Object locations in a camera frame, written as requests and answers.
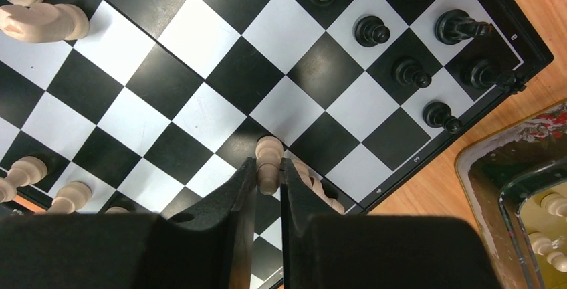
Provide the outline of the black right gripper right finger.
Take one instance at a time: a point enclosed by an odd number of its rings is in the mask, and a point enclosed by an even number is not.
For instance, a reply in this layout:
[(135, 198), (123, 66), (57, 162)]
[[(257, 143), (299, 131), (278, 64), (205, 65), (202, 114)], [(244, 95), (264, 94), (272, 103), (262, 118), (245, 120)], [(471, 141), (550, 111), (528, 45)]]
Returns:
[(286, 288), (500, 288), (480, 236), (455, 217), (341, 215), (283, 159)]

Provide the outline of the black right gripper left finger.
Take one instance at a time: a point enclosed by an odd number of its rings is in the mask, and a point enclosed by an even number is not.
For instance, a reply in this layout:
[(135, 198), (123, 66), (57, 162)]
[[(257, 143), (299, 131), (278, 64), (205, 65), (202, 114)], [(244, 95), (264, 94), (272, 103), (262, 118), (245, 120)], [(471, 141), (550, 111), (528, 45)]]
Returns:
[(2, 288), (248, 288), (256, 160), (165, 219), (156, 213), (1, 220)]

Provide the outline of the black white chess board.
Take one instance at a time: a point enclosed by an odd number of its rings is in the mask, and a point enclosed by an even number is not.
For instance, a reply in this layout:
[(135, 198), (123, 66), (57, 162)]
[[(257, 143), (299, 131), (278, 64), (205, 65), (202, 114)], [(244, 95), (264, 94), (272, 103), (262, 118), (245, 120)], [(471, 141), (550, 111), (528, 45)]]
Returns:
[[(423, 121), (447, 104), (470, 128), (553, 59), (514, 0), (45, 0), (80, 7), (78, 41), (1, 36), (1, 172), (48, 168), (20, 188), (47, 207), (89, 185), (85, 213), (125, 204), (164, 216), (223, 184), (265, 135), (366, 213), (454, 140)], [(446, 11), (494, 26), (455, 45)], [(363, 47), (374, 15), (390, 39)]]

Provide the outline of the yellow metal tin box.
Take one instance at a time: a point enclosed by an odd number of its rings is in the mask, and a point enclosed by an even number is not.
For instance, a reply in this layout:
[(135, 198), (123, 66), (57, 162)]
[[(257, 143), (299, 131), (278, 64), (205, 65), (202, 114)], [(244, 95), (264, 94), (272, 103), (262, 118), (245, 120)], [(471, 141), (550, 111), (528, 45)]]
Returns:
[(566, 102), (464, 148), (455, 170), (504, 288), (566, 287)]

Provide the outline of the white chess pawn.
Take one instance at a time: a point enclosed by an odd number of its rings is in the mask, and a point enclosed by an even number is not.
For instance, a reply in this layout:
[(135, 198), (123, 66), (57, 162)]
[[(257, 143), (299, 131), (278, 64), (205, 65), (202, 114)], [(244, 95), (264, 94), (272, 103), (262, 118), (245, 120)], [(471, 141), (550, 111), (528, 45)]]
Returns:
[(1, 202), (8, 202), (17, 195), (17, 188), (40, 182), (48, 174), (46, 164), (33, 156), (15, 161), (6, 177), (1, 178)]

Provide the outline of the black chess pawn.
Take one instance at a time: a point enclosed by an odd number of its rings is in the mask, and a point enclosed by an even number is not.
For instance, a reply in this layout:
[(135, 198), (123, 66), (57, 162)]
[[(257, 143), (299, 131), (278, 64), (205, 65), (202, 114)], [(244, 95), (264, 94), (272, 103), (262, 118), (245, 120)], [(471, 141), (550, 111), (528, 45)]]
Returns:
[(382, 19), (369, 15), (355, 23), (354, 38), (363, 47), (374, 47), (390, 39), (390, 29)]

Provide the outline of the black chess piece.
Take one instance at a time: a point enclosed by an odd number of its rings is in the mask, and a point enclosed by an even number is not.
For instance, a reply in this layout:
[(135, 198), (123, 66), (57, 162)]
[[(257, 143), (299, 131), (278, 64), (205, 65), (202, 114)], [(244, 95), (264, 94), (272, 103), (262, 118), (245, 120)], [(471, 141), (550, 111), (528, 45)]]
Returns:
[(436, 21), (435, 37), (446, 45), (455, 45), (468, 39), (489, 36), (494, 26), (488, 22), (476, 21), (460, 9), (444, 12)]

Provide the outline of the white knight chess piece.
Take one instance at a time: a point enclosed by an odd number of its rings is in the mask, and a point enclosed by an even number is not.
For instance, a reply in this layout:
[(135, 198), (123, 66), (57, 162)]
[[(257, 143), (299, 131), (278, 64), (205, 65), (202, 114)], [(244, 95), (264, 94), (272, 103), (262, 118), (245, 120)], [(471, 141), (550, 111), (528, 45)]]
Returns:
[(50, 43), (86, 37), (90, 22), (86, 14), (72, 4), (4, 5), (1, 7), (1, 30), (19, 41)]

